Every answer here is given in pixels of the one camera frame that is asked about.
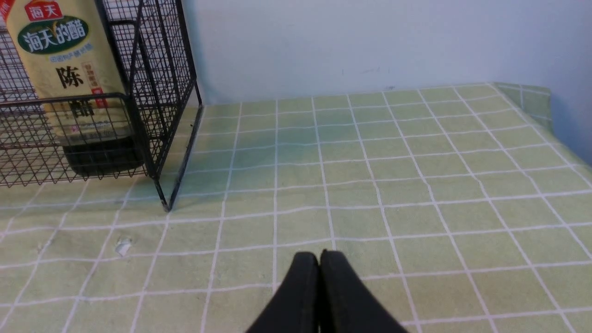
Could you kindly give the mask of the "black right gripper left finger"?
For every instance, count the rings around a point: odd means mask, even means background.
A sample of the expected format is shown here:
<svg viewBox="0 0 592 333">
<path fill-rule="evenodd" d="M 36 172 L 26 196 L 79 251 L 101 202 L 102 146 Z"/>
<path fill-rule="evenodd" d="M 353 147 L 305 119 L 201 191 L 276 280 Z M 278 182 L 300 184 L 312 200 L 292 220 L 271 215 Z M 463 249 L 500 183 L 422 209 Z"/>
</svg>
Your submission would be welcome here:
<svg viewBox="0 0 592 333">
<path fill-rule="evenodd" d="M 316 333 L 318 263 L 313 253 L 296 253 L 283 282 L 247 332 Z"/>
</svg>

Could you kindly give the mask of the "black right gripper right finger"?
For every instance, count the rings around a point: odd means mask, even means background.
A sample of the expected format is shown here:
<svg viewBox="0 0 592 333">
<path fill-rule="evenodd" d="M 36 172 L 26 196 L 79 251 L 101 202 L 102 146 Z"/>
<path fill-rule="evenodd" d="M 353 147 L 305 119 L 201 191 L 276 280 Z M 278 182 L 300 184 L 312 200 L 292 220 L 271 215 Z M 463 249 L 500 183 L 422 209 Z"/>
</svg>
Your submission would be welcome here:
<svg viewBox="0 0 592 333">
<path fill-rule="evenodd" d="M 320 277 L 320 332 L 406 333 L 364 285 L 344 253 L 325 249 Z"/>
</svg>

